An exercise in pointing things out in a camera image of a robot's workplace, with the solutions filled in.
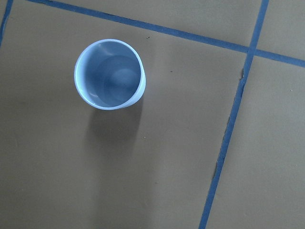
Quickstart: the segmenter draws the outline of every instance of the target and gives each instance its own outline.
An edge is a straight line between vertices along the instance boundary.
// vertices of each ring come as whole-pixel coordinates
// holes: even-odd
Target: plastic cup
[[[83,100],[102,110],[136,103],[146,85],[138,53],[127,43],[115,39],[95,42],[80,54],[74,81]]]

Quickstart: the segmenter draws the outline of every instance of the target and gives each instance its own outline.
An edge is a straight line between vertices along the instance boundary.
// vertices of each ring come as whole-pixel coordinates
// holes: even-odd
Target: blue tape
[[[12,5],[13,5],[13,0],[8,0],[6,3],[6,8],[5,8],[5,12],[3,15],[2,23],[0,26],[0,47],[1,47],[2,40],[3,40],[3,36],[4,36],[5,25],[6,25],[6,22],[8,21]]]
[[[219,153],[219,156],[218,156],[218,159],[217,159],[216,173],[215,173],[215,175],[212,179],[210,189],[209,189],[209,193],[208,193],[208,196],[206,198],[202,218],[201,218],[201,221],[200,221],[200,224],[199,224],[199,229],[205,229],[206,228],[206,224],[207,224],[210,212],[211,212],[212,203],[213,203],[214,196],[215,196],[215,193],[216,193],[216,189],[217,189],[217,186],[218,186],[221,171],[222,171],[223,166],[224,166],[224,159],[225,159],[225,156],[227,154],[227,150],[228,150],[230,139],[231,139],[231,136],[232,136],[234,124],[235,124],[235,121],[236,121],[236,118],[237,118],[240,103],[242,101],[244,86],[247,82],[247,78],[248,78],[248,75],[249,75],[249,72],[250,72],[252,60],[253,60],[253,57],[254,57],[254,52],[255,52],[256,47],[257,47],[260,32],[262,30],[262,26],[263,26],[264,17],[265,17],[266,11],[267,11],[268,3],[269,3],[269,0],[262,0],[262,4],[261,4],[261,7],[260,7],[258,16],[257,16],[257,20],[256,20],[255,28],[254,28],[254,31],[253,31],[253,34],[252,34],[252,39],[251,39],[249,51],[247,53],[247,57],[246,57],[246,60],[244,62],[244,76],[239,81],[239,84],[238,84],[238,87],[237,87],[237,91],[236,91],[233,106],[232,106],[232,109],[231,109],[229,121],[228,121],[228,124],[227,124],[227,128],[225,130],[225,133],[224,133],[224,139],[223,139],[221,149],[220,149],[220,153]]]
[[[273,52],[267,52],[267,51],[257,49],[255,51],[255,56],[260,56],[260,57],[264,57],[264,58],[271,59],[274,61],[289,63],[289,64],[293,64],[293,65],[305,68],[305,61],[297,59],[297,58],[289,57],[289,56],[276,54]]]
[[[235,44],[235,43],[231,43],[231,42],[225,42],[225,41],[210,38],[210,37],[204,37],[204,36],[192,34],[189,32],[183,32],[180,30],[175,30],[175,29],[171,29],[168,27],[160,26],[160,25],[154,25],[154,24],[150,24],[147,22],[143,22],[143,21],[132,20],[132,19],[100,12],[97,10],[90,10],[90,9],[87,9],[84,7],[74,6],[74,5],[70,5],[67,3],[51,1],[51,0],[28,0],[28,1],[35,2],[35,3],[43,3],[43,4],[46,4],[48,6],[52,6],[55,8],[69,10],[69,11],[77,12],[77,13],[81,13],[81,14],[86,14],[86,15],[90,15],[93,17],[102,18],[102,19],[106,19],[106,20],[110,20],[110,21],[120,22],[120,23],[123,23],[126,25],[131,25],[131,26],[139,27],[139,28],[146,29],[146,30],[152,30],[152,31],[160,32],[160,33],[165,33],[165,34],[172,35],[175,37],[181,37],[181,38],[188,39],[191,41],[210,44],[210,45],[214,45],[214,46],[218,46],[218,47],[222,47],[222,48],[226,48],[226,49],[230,49],[230,50],[234,50],[234,51],[238,51],[238,52],[247,53],[247,51],[248,51],[248,47],[243,46],[243,45],[239,45],[239,44]]]

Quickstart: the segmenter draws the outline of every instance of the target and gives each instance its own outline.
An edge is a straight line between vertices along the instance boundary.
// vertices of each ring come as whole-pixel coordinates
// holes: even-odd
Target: floor
[[[304,7],[0,0],[0,227],[305,228]],[[106,38],[147,80],[116,111],[73,79]]]

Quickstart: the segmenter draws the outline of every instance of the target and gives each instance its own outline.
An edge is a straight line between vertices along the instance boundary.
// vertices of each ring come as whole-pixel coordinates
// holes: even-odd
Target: cup bottom
[[[113,56],[93,70],[87,90],[95,104],[119,106],[136,92],[141,79],[139,63],[129,57]]]

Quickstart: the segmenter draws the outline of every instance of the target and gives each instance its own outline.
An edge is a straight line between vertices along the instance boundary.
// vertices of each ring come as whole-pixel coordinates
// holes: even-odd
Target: cup rim
[[[82,57],[84,56],[84,54],[90,50],[92,47],[96,46],[97,44],[101,44],[101,43],[105,43],[105,42],[116,42],[116,43],[120,43],[124,46],[126,46],[127,48],[129,48],[133,54],[136,56],[138,62],[139,62],[139,65],[140,65],[140,70],[141,70],[141,76],[140,76],[140,82],[139,82],[139,85],[138,85],[138,88],[137,90],[134,92],[134,94],[132,95],[132,97],[130,97],[127,101],[125,101],[124,103],[118,105],[118,106],[111,106],[111,107],[105,107],[105,106],[99,106],[97,104],[94,104],[92,103],[90,100],[88,100],[83,94],[82,92],[80,91],[79,87],[78,87],[78,84],[76,83],[76,71],[79,67],[79,63],[82,59]],[[103,40],[99,40],[97,42],[94,42],[92,44],[90,44],[87,48],[85,48],[81,54],[79,55],[77,61],[76,61],[76,64],[75,64],[75,68],[74,68],[74,83],[75,83],[75,87],[79,93],[79,95],[81,96],[81,98],[86,102],[88,103],[89,105],[95,107],[95,108],[98,108],[98,109],[102,109],[102,110],[115,110],[115,109],[120,109],[120,108],[123,108],[123,107],[126,107],[126,105],[131,101],[133,100],[133,98],[137,95],[137,93],[140,91],[141,89],[141,85],[143,83],[143,80],[144,80],[144,68],[143,68],[143,64],[142,64],[142,61],[140,59],[140,56],[138,55],[137,51],[131,47],[129,44],[127,44],[126,42],[123,42],[123,41],[120,41],[120,40],[117,40],[117,39],[103,39]]]

